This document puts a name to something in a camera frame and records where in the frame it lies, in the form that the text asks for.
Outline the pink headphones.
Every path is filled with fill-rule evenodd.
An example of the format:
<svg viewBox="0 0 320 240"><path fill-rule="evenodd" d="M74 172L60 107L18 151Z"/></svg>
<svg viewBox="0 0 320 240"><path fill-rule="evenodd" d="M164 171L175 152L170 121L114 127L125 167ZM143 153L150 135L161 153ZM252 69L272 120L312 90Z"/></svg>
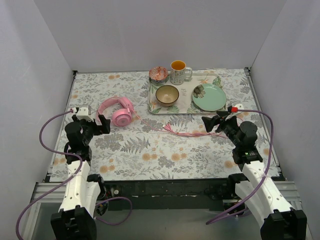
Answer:
<svg viewBox="0 0 320 240"><path fill-rule="evenodd" d="M111 97L100 104L96 111L96 117L103 115L104 110L115 104L120 104L121 109L115 111L111 116L112 123L117 127L128 126L132 121L132 114L134 113L134 106L127 97Z"/></svg>

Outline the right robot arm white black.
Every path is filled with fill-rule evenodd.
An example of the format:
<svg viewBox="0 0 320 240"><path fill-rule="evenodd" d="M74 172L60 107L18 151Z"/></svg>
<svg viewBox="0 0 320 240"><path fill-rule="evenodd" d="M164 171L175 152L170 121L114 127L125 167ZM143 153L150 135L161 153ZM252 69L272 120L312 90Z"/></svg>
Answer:
<svg viewBox="0 0 320 240"><path fill-rule="evenodd" d="M306 239L307 216L302 210L294 209L267 175L268 168L256 148L257 126L250 121L238 124L235 116L201 119L208 133L217 126L216 132L224 132L234 144L232 157L241 173L229 176L231 183L226 186L226 192L232 199L240 198L240 204L250 210L260 227L261 238Z"/></svg>

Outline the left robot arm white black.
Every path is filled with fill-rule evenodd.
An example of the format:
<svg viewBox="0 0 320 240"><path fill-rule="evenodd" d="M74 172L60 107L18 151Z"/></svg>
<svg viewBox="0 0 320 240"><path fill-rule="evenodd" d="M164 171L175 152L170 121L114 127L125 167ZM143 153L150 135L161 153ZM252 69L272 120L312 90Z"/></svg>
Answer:
<svg viewBox="0 0 320 240"><path fill-rule="evenodd" d="M100 125L84 116L72 116L64 130L68 139L64 148L69 181L65 185L62 204L52 214L50 224L57 240L95 240L97 227L95 205L107 196L100 174L90 174L94 136L110 133L111 121L99 115Z"/></svg>

